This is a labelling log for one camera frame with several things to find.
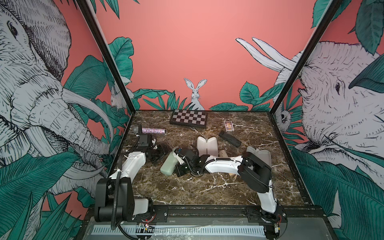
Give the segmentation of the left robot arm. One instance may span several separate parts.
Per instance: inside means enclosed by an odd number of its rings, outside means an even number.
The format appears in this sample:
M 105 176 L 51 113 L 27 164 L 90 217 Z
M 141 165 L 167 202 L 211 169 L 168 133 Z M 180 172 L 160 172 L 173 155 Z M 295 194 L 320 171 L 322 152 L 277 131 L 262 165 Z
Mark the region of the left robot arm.
M 121 227 L 121 223 L 136 218 L 144 223 L 153 221 L 156 216 L 153 201 L 134 197 L 133 180 L 146 163 L 156 164 L 170 151 L 167 144 L 158 144 L 152 135 L 139 134 L 128 152 L 119 157 L 116 171 L 97 183 L 96 222 L 109 222 L 111 229 L 115 230 Z

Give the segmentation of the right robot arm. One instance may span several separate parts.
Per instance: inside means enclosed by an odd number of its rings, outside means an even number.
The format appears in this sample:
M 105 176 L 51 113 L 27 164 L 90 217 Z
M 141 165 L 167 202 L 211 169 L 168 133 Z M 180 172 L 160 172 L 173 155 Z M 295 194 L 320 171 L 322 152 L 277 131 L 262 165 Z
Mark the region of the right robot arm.
M 177 160 L 178 165 L 186 167 L 194 177 L 201 177 L 205 173 L 240 176 L 258 195 L 260 209 L 255 215 L 267 224 L 280 225 L 283 222 L 285 213 L 274 194 L 269 151 L 257 151 L 250 147 L 250 151 L 241 156 L 225 158 L 212 155 L 199 156 L 192 150 L 177 148 L 170 156 Z

